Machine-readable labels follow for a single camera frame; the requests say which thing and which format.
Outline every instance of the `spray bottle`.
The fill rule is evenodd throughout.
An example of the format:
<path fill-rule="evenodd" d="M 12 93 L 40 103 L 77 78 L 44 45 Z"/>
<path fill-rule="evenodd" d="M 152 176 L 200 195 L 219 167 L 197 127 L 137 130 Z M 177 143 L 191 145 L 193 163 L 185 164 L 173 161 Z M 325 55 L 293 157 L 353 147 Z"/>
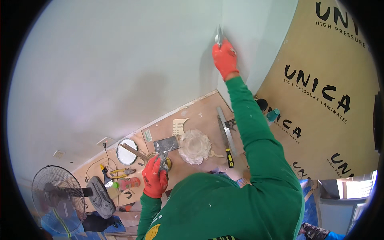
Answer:
<path fill-rule="evenodd" d="M 275 108 L 274 110 L 270 111 L 265 115 L 266 122 L 268 123 L 268 126 L 271 126 L 271 124 L 275 121 L 277 116 L 280 114 L 279 109 Z"/>

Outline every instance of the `electric fan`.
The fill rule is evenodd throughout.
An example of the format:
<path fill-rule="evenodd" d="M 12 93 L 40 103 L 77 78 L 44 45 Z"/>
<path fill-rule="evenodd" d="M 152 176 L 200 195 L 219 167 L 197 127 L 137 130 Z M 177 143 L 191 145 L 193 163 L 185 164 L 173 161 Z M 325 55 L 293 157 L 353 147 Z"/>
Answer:
<path fill-rule="evenodd" d="M 72 233 L 81 225 L 85 215 L 84 197 L 90 198 L 93 207 L 105 219 L 115 211 L 113 201 L 98 177 L 92 177 L 87 187 L 82 188 L 66 169 L 46 166 L 33 178 L 32 199 L 37 213 L 47 226 L 58 233 Z"/>

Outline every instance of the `yellow-handled pliers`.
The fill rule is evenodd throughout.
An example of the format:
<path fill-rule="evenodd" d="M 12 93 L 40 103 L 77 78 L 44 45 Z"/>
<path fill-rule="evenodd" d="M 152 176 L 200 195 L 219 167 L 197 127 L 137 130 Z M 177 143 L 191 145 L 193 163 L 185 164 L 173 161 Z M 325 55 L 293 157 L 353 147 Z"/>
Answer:
<path fill-rule="evenodd" d="M 122 174 L 120 176 L 111 176 L 111 178 L 112 179 L 119 179 L 122 177 L 127 177 L 129 174 L 135 173 L 136 169 L 134 169 L 134 168 L 128 168 L 128 169 L 127 168 L 119 168 L 119 169 L 113 170 L 109 173 L 114 174 L 114 173 L 118 173 L 118 172 L 123 172 L 124 174 Z"/>

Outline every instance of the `orange glove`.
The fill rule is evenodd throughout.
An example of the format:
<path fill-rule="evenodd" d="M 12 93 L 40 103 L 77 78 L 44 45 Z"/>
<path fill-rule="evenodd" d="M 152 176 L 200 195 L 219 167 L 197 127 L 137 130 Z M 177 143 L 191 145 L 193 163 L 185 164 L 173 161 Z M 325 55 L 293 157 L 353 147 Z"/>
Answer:
<path fill-rule="evenodd" d="M 224 38 L 221 47 L 218 44 L 213 46 L 212 56 L 214 58 L 214 64 L 217 70 L 221 73 L 221 76 L 223 76 L 223 79 L 232 72 L 239 72 L 236 68 L 236 51 L 226 38 Z"/>
<path fill-rule="evenodd" d="M 152 198 L 161 198 L 161 194 L 168 187 L 168 174 L 165 170 L 161 170 L 159 174 L 160 158 L 157 157 L 158 155 L 151 158 L 142 172 L 145 183 L 144 193 Z"/>

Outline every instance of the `metal ruler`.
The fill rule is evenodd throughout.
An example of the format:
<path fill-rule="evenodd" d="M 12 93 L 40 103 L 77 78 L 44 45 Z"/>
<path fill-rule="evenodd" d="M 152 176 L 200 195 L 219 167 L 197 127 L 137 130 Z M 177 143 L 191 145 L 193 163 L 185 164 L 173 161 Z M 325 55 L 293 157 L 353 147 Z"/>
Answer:
<path fill-rule="evenodd" d="M 225 116 L 224 116 L 224 113 L 223 113 L 223 110 L 221 109 L 221 107 L 216 107 L 217 109 L 217 112 L 218 112 L 218 115 L 220 116 L 220 120 L 223 124 L 223 128 L 224 128 L 224 131 L 225 131 L 225 134 L 228 138 L 228 143 L 229 143 L 229 147 L 231 148 L 231 151 L 232 151 L 232 155 L 233 156 L 237 156 L 237 151 L 236 151 L 236 148 L 235 148 L 235 143 L 233 142 L 233 138 L 232 138 L 232 135 L 231 135 L 231 132 L 229 131 L 229 128 L 227 128 L 227 126 L 225 125 Z"/>

